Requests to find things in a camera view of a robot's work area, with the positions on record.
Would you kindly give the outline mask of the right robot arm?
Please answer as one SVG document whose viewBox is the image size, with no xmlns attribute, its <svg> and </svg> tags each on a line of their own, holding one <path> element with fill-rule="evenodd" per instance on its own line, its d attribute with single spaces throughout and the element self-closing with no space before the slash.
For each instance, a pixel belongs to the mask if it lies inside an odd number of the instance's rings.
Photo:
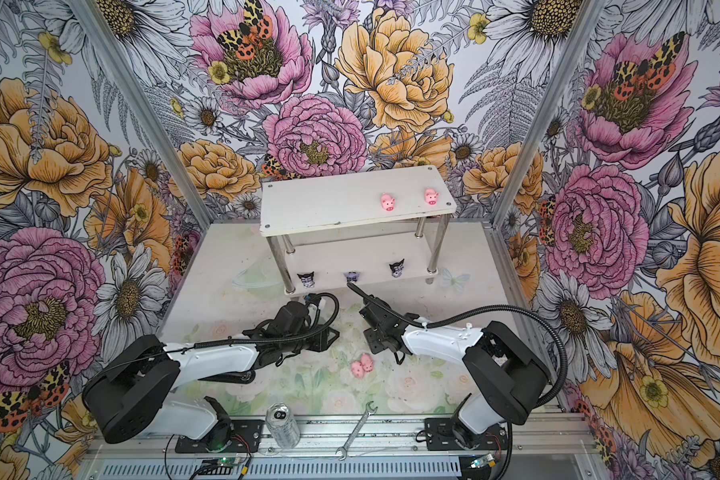
<svg viewBox="0 0 720 480">
<path fill-rule="evenodd" d="M 513 305 L 488 305 L 431 322 L 403 315 L 353 282 L 347 287 L 363 299 L 360 315 L 373 354 L 389 351 L 397 363 L 429 356 L 466 369 L 478 393 L 468 395 L 453 417 L 454 433 L 464 439 L 482 435 L 499 423 L 523 425 L 530 413 L 555 398 L 565 382 L 567 354 L 555 329 L 536 313 Z M 457 322 L 482 314 L 509 312 L 536 322 L 557 347 L 561 364 L 556 378 L 546 363 L 506 324 L 484 327 Z"/>
</svg>

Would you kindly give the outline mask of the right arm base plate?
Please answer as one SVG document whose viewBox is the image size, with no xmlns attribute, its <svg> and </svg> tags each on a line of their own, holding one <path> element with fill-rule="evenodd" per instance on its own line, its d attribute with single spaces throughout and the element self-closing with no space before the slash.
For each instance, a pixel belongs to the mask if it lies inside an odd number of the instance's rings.
<svg viewBox="0 0 720 480">
<path fill-rule="evenodd" d="M 485 433 L 474 434 L 468 429 L 454 428 L 454 421 L 445 417 L 427 417 L 423 430 L 416 436 L 428 451 L 506 451 L 508 434 L 501 424 L 491 426 Z"/>
</svg>

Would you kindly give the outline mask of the black purple kuromi toy front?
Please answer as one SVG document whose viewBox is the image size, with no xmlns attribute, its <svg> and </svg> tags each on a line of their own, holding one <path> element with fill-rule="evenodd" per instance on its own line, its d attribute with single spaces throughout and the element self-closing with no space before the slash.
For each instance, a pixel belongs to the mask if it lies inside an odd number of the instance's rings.
<svg viewBox="0 0 720 480">
<path fill-rule="evenodd" d="M 359 280 L 359 273 L 356 271 L 350 271 L 345 273 L 346 280 L 351 283 L 356 283 Z"/>
</svg>

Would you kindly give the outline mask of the black purple kuromi toy back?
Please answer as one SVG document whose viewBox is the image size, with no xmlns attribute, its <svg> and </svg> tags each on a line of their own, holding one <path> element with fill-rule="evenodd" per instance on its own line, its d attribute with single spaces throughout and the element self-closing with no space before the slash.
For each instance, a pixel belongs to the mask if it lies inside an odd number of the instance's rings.
<svg viewBox="0 0 720 480">
<path fill-rule="evenodd" d="M 404 259 L 390 263 L 389 269 L 390 269 L 391 276 L 393 278 L 400 278 L 403 274 L 404 267 L 405 267 Z"/>
</svg>

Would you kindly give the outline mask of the black white kuromi toy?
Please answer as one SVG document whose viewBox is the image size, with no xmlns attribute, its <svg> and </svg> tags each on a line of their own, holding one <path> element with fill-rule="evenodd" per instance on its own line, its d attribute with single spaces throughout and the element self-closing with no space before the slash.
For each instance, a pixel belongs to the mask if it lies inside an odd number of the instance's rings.
<svg viewBox="0 0 720 480">
<path fill-rule="evenodd" d="M 315 287 L 315 273 L 314 272 L 299 273 L 298 278 L 304 288 L 312 289 Z"/>
</svg>

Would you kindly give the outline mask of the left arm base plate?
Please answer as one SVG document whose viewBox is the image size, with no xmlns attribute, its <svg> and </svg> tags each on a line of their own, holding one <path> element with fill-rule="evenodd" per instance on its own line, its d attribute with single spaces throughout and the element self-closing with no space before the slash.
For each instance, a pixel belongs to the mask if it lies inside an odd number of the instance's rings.
<svg viewBox="0 0 720 480">
<path fill-rule="evenodd" d="M 180 437 L 174 451 L 179 454 L 256 453 L 263 427 L 263 420 L 219 421 L 199 440 Z"/>
</svg>

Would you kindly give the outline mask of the black purple kuromi toy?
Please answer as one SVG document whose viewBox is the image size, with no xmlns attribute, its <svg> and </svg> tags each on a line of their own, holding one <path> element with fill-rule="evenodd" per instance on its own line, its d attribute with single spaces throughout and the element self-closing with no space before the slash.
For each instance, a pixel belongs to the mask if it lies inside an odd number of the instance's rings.
<svg viewBox="0 0 720 480">
<path fill-rule="evenodd" d="M 391 276 L 393 278 L 400 278 L 403 274 L 404 267 L 405 267 L 404 259 L 390 263 L 389 269 L 390 269 Z"/>
<path fill-rule="evenodd" d="M 351 283 L 356 283 L 359 280 L 359 273 L 356 271 L 350 271 L 345 273 L 346 280 Z"/>
</svg>

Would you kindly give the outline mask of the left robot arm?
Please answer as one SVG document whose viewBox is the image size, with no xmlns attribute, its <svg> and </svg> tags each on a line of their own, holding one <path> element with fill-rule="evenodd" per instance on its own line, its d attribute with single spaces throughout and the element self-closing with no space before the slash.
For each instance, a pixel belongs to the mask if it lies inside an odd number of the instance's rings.
<svg viewBox="0 0 720 480">
<path fill-rule="evenodd" d="M 332 326 L 339 310 L 335 295 L 309 294 L 237 336 L 184 344 L 139 337 L 85 384 L 83 404 L 109 444 L 166 434 L 220 452 L 238 438 L 230 415 L 213 397 L 183 400 L 177 389 L 195 381 L 247 385 L 261 369 L 324 352 L 339 337 Z"/>
</svg>

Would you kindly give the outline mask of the pink pig toy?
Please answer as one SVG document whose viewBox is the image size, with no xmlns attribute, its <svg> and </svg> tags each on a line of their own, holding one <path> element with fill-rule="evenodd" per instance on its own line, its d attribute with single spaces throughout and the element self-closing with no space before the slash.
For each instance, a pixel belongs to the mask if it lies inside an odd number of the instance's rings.
<svg viewBox="0 0 720 480">
<path fill-rule="evenodd" d="M 428 205 L 436 205 L 439 199 L 439 193 L 433 188 L 427 188 L 424 192 L 424 199 Z"/>
<path fill-rule="evenodd" d="M 372 356 L 368 353 L 364 353 L 360 357 L 360 364 L 366 373 L 370 373 L 374 369 L 374 361 Z"/>
<path fill-rule="evenodd" d="M 385 211 L 391 212 L 395 208 L 396 200 L 395 198 L 388 193 L 384 193 L 380 197 L 381 206 Z"/>
<path fill-rule="evenodd" d="M 350 371 L 357 379 L 362 379 L 366 375 L 366 371 L 360 361 L 353 361 L 350 365 Z"/>
</svg>

